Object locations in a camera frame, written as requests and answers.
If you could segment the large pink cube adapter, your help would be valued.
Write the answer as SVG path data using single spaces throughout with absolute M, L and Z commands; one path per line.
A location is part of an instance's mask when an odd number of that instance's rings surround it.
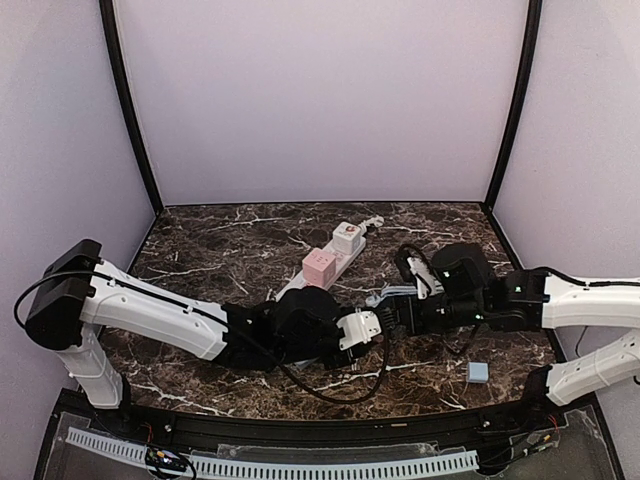
M 336 274 L 336 264 L 333 253 L 314 248 L 302 261 L 303 278 L 310 285 L 325 288 Z

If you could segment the small blue cube adapter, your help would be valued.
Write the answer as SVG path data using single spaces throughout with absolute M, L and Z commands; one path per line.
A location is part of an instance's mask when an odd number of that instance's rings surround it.
M 468 362 L 466 382 L 470 384 L 486 384 L 489 381 L 489 365 L 485 362 Z

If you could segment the white multicolour power strip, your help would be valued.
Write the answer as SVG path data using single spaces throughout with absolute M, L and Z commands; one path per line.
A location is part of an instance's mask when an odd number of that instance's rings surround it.
M 312 249 L 302 260 L 301 270 L 276 295 L 280 300 L 291 289 L 315 286 L 328 290 L 364 250 L 364 229 L 341 223 L 323 248 Z

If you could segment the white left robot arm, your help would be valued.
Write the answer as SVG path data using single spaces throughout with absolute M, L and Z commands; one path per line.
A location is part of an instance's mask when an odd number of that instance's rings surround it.
M 340 368 L 364 355 L 381 334 L 372 311 L 348 311 L 314 286 L 294 288 L 254 307 L 202 302 L 134 278 L 102 259 L 84 239 L 50 264 L 20 295 L 27 316 L 14 319 L 37 345 L 56 352 L 67 372 L 101 410 L 121 410 L 130 386 L 97 339 L 111 327 L 159 341 L 227 369 L 269 371 L 319 360 Z

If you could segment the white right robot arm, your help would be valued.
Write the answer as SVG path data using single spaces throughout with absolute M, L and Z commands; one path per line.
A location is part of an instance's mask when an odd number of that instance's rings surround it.
M 624 328 L 625 335 L 604 347 L 530 372 L 522 399 L 564 406 L 620 381 L 638 380 L 638 280 L 574 278 L 550 267 L 498 276 L 474 243 L 447 245 L 429 260 L 410 256 L 410 248 L 400 247 L 396 264 L 416 293 L 385 296 L 374 308 L 388 329 L 401 326 L 419 336 L 480 325 L 503 332 Z

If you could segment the white cube socket adapter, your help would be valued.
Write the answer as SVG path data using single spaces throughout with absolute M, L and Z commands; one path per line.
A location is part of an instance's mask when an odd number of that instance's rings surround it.
M 332 233 L 332 245 L 342 255 L 352 255 L 361 244 L 363 229 L 359 225 L 341 222 Z

